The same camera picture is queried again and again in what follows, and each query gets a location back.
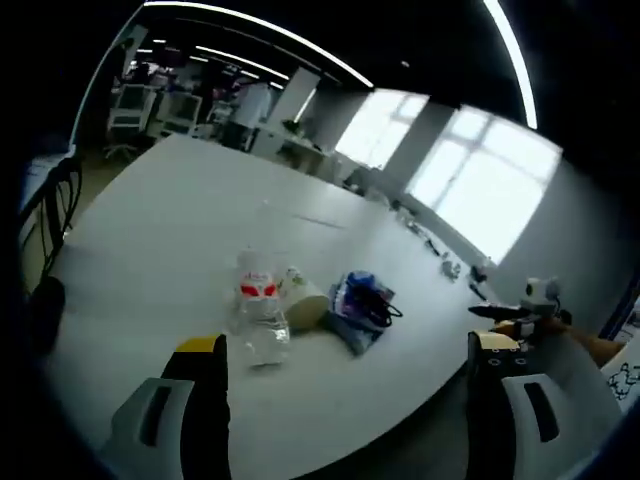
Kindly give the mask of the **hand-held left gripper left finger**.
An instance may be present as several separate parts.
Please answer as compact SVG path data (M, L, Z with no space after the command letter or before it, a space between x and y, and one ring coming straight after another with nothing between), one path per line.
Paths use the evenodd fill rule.
M180 344L111 419L107 464L118 479L229 479L227 338Z

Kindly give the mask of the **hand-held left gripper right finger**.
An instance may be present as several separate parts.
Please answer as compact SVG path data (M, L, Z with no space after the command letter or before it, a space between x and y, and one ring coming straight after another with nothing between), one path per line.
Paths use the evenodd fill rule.
M524 351L505 335L468 335L470 479L572 479L622 420L587 351L568 335Z

